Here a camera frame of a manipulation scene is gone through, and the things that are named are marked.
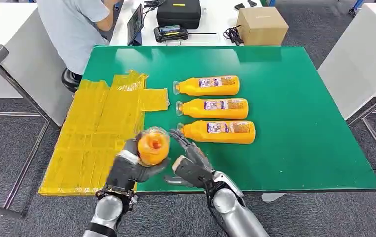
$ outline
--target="orange bottle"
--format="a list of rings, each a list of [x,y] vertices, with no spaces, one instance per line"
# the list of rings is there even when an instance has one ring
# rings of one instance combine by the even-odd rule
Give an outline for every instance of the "orange bottle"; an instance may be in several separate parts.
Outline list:
[[[161,163],[168,156],[169,145],[169,135],[162,128],[151,127],[143,131],[137,143],[140,164],[153,166]]]
[[[189,102],[176,102],[177,115],[189,115],[206,119],[245,119],[249,106],[245,99],[193,99]]]
[[[255,139],[255,126],[249,121],[196,121],[179,124],[178,130],[197,142],[251,144]]]
[[[217,76],[209,78],[189,78],[186,81],[174,81],[174,93],[187,95],[235,95],[239,92],[238,76]]]

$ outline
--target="yellow packaging foam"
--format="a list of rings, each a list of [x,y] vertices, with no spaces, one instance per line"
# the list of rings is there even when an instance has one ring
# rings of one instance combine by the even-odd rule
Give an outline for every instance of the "yellow packaging foam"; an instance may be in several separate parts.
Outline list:
[[[141,90],[140,107],[142,111],[167,110],[168,106],[168,89]]]
[[[115,154],[143,130],[144,111],[167,109],[166,89],[144,89],[147,75],[130,71],[104,81],[83,80],[69,108],[42,195],[92,195],[103,187]]]

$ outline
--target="green table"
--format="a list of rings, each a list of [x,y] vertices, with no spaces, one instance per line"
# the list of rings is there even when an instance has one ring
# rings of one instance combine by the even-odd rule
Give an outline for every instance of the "green table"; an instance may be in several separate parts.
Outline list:
[[[111,84],[114,74],[130,69],[149,75],[146,88],[168,88],[169,109],[145,114],[145,128],[166,130],[197,120],[176,116],[175,102],[195,97],[174,95],[174,80],[239,76],[236,97],[249,101],[246,120],[257,128],[254,143],[197,144],[244,191],[376,190],[375,174],[302,47],[97,47],[83,78]],[[172,141],[170,158],[181,154]],[[164,173],[172,174],[171,168]],[[167,185],[162,176],[137,190],[198,191]]]

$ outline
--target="black carrying case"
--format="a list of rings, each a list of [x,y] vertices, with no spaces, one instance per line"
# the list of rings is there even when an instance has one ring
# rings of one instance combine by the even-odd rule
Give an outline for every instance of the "black carrying case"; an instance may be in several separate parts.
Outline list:
[[[166,0],[157,9],[157,23],[160,27],[180,25],[197,29],[201,19],[199,0]]]

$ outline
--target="humanoid robot arm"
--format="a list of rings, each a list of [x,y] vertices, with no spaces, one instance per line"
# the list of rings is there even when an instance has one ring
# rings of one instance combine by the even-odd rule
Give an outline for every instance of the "humanoid robot arm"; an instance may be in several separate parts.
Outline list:
[[[179,156],[172,165],[177,177],[166,177],[165,180],[170,184],[204,188],[210,213],[230,237],[269,237],[246,207],[244,195],[236,184],[226,174],[214,171],[203,152],[180,132],[171,130],[170,135],[180,143],[186,155]],[[226,227],[217,220],[213,209],[222,217]]]
[[[138,163],[137,138],[128,140],[124,149],[115,157],[104,187],[95,196],[98,203],[95,214],[84,232],[84,237],[116,237],[122,217],[131,211],[137,201],[133,187],[160,173],[169,163],[146,167]]]

